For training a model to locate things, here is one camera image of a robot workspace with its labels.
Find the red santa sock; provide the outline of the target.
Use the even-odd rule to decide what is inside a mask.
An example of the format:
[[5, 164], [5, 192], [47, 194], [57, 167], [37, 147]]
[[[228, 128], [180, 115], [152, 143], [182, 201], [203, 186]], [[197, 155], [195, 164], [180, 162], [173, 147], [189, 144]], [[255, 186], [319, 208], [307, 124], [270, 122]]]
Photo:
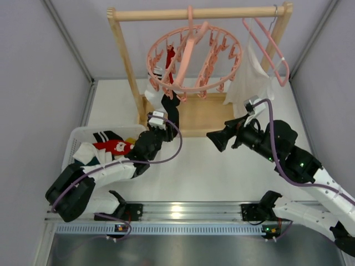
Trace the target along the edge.
[[106, 152], [111, 152], [113, 155], [126, 155], [134, 148], [133, 144], [122, 140], [97, 142], [93, 145], [97, 150], [105, 149]]
[[[165, 70], [167, 70], [169, 68], [172, 58], [175, 56], [174, 46], [168, 45], [166, 52], [167, 52], [167, 56], [166, 56]], [[169, 73], [169, 82], [170, 82], [170, 84], [172, 84], [174, 82], [172, 72]]]

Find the dark green christmas sock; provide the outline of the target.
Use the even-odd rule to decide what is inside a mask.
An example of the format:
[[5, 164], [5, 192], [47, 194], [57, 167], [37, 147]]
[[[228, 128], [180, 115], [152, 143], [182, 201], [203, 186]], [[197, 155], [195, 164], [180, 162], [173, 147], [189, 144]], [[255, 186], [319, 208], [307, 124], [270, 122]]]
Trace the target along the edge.
[[80, 161], [76, 161], [76, 163], [79, 164], [80, 166], [96, 166], [100, 164], [100, 162], [96, 157], [93, 157], [88, 163], [83, 163]]

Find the pink round clip hanger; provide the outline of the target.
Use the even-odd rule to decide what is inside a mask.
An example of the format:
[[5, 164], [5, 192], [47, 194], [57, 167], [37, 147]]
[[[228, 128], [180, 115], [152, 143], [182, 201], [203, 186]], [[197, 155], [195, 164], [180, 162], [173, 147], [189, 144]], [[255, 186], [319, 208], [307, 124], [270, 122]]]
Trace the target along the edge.
[[[229, 31], [211, 25], [208, 21], [194, 23], [193, 8], [187, 8], [188, 25], [173, 30], [158, 39], [146, 57], [146, 68], [156, 91], [186, 101], [188, 94], [206, 98], [210, 89], [222, 93], [225, 84], [233, 81], [241, 64], [243, 51], [239, 40]], [[165, 70], [167, 46], [173, 45], [175, 56]], [[153, 70], [161, 67], [164, 74], [159, 79]], [[170, 84], [169, 73], [174, 82]]]

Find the white ankle sock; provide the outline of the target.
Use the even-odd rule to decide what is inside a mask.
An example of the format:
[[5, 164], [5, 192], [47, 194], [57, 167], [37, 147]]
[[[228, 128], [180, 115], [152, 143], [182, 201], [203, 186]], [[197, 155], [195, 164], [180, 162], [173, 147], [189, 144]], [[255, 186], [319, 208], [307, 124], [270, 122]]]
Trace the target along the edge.
[[106, 149], [97, 149], [93, 144], [83, 142], [80, 144], [77, 151], [74, 153], [73, 158], [88, 166], [94, 159], [98, 161], [98, 164], [105, 164], [113, 161], [113, 155]]

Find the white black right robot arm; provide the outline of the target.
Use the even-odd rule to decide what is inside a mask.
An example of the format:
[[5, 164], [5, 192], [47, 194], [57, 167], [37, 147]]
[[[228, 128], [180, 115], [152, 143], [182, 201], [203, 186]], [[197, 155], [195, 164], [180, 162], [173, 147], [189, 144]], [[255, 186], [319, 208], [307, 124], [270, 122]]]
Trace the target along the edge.
[[274, 162], [292, 185], [316, 199], [325, 211], [294, 202], [275, 191], [267, 191], [256, 207], [257, 219], [286, 219], [308, 227], [332, 241], [341, 251], [354, 256], [354, 198], [347, 193], [308, 151], [295, 145], [297, 132], [288, 123], [274, 120], [261, 130], [257, 119], [246, 117], [225, 122], [225, 128], [206, 136], [220, 152], [229, 139], [233, 149], [245, 145]]

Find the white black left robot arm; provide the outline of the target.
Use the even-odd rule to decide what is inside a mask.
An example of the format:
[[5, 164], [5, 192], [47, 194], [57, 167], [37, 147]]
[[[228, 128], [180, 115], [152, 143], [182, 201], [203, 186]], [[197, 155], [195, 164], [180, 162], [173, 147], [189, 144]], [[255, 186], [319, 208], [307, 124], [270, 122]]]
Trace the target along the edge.
[[45, 193], [53, 212], [65, 222], [96, 213], [120, 218], [125, 213], [125, 199], [113, 189], [100, 189], [143, 175], [157, 163], [155, 158], [163, 142], [181, 135], [178, 124], [173, 122], [148, 129], [133, 125], [111, 129], [83, 127], [77, 131], [85, 137]]

